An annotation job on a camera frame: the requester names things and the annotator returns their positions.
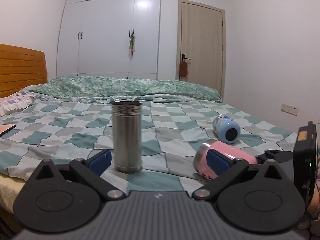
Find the brown bag hanging on door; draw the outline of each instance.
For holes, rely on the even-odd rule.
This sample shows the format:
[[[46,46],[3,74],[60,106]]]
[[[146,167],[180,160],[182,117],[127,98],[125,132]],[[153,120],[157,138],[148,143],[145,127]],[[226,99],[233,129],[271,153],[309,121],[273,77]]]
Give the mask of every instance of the brown bag hanging on door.
[[[185,61],[179,64],[179,77],[186,77],[188,75],[188,64]]]

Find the blue bottle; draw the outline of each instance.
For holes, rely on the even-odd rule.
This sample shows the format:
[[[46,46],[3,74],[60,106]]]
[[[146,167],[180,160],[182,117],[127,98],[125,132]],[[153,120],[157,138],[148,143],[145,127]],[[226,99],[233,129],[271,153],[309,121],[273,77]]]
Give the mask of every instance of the blue bottle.
[[[213,121],[213,131],[220,141],[232,144],[240,135],[240,125],[229,116],[219,115]]]

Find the ridged gray surface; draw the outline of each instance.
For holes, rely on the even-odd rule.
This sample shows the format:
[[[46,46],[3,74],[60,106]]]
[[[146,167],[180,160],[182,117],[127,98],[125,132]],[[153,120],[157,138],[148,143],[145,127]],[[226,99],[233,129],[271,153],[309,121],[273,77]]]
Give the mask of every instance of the ridged gray surface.
[[[303,240],[293,231],[258,236],[234,229],[215,213],[211,204],[194,201],[186,192],[132,192],[127,199],[107,203],[93,222],[79,230],[51,236],[23,231],[14,239]]]

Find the white wall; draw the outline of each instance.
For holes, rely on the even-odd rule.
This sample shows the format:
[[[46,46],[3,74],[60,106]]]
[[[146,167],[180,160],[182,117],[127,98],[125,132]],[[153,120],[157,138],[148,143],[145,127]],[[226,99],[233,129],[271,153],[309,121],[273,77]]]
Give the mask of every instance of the white wall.
[[[0,0],[0,43],[44,51],[49,79],[56,76],[57,46],[66,0]]]
[[[290,131],[318,122],[320,0],[230,1],[225,102]],[[299,107],[298,117],[281,103]]]
[[[227,0],[190,0],[228,10]],[[175,79],[178,36],[178,0],[161,1],[158,79]]]

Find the metal thermos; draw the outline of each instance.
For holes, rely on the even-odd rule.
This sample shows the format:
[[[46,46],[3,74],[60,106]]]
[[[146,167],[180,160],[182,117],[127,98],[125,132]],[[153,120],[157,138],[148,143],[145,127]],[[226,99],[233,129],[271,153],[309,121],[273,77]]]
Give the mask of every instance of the metal thermos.
[[[122,101],[112,104],[112,130],[115,169],[132,174],[142,168],[141,112],[139,102]]]

